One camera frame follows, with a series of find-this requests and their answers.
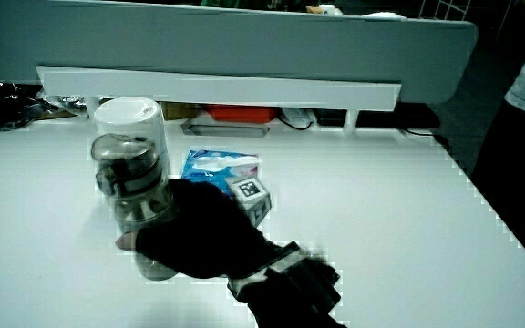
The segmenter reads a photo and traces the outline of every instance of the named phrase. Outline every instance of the orange item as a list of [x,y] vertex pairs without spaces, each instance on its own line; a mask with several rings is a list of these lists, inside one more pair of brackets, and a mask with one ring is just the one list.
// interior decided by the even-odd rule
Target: orange item
[[268,123],[279,113],[278,108],[212,104],[206,110],[215,120],[243,123]]

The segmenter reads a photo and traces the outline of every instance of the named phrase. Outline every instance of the white tabletop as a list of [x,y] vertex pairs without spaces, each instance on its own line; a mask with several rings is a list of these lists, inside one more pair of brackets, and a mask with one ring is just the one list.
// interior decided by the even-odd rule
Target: white tabletop
[[[348,327],[525,327],[525,251],[431,138],[166,131],[173,174],[190,149],[261,156],[273,198],[261,230],[324,247],[342,275],[333,315]],[[0,327],[254,327],[224,279],[140,277],[114,245],[94,137],[71,118],[0,132]]]

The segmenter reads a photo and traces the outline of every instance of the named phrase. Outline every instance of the dark pants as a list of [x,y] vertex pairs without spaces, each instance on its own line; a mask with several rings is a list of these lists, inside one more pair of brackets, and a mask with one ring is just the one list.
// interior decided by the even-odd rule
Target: dark pants
[[471,181],[525,247],[525,111],[503,102]]

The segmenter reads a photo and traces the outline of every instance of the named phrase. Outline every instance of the gloved hand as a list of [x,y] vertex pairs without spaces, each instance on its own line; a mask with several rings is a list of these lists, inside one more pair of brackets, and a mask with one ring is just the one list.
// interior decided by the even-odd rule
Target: gloved hand
[[172,179],[177,217],[160,226],[123,235],[117,245],[194,278],[245,278],[281,256],[248,217],[208,182]]

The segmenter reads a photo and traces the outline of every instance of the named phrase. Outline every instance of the blue plastic bag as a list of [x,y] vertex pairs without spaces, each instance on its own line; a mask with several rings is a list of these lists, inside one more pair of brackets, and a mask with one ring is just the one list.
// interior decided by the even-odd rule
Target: blue plastic bag
[[181,173],[182,179],[207,181],[231,196],[225,178],[257,176],[261,160],[258,155],[216,150],[190,150]]

